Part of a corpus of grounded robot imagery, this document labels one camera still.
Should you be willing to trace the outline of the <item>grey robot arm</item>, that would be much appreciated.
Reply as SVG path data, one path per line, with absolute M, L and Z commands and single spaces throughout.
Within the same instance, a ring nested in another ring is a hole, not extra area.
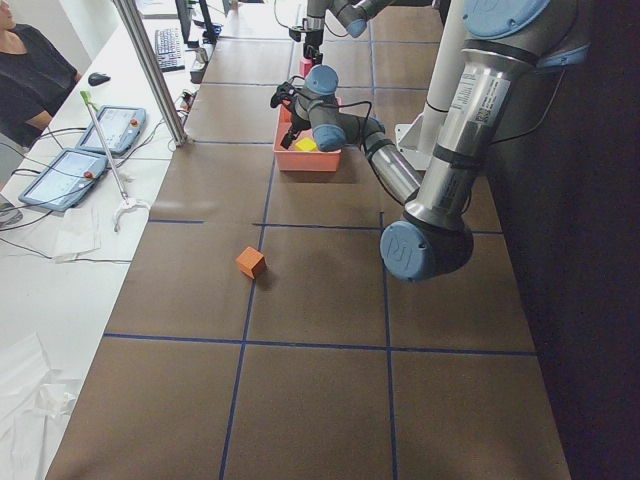
M 322 62 L 321 46 L 324 39 L 325 17 L 330 12 L 347 35 L 358 38 L 367 28 L 367 23 L 392 1 L 385 0 L 309 0 L 302 23 L 289 27 L 289 36 L 296 42 L 304 39 L 302 55 L 314 65 Z
M 323 152 L 360 147 L 387 193 L 402 204 L 401 220 L 382 233 L 380 254 L 395 277 L 415 282 L 466 264 L 473 236 L 462 215 L 509 101 L 526 73 L 581 63 L 590 46 L 589 1 L 451 1 L 423 112 L 408 129 L 417 166 L 371 116 L 348 112 L 336 98 L 338 77 L 321 61 L 325 18 L 361 35 L 381 1 L 311 1 L 290 35 L 312 62 L 304 77 L 280 84 L 271 99 L 292 124 L 289 146 L 310 131 Z

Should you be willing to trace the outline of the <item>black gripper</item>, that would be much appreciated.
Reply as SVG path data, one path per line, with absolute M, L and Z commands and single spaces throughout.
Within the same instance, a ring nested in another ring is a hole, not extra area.
M 289 149 L 293 142 L 298 139 L 300 131 L 311 129 L 311 123 L 307 114 L 302 110 L 299 101 L 300 89 L 289 82 L 283 82 L 276 87 L 270 99 L 270 107 L 275 109 L 283 106 L 290 114 L 290 127 L 281 140 L 281 147 Z
M 295 42 L 303 41 L 304 58 L 322 58 L 323 18 L 304 17 L 300 25 L 288 28 L 289 36 Z

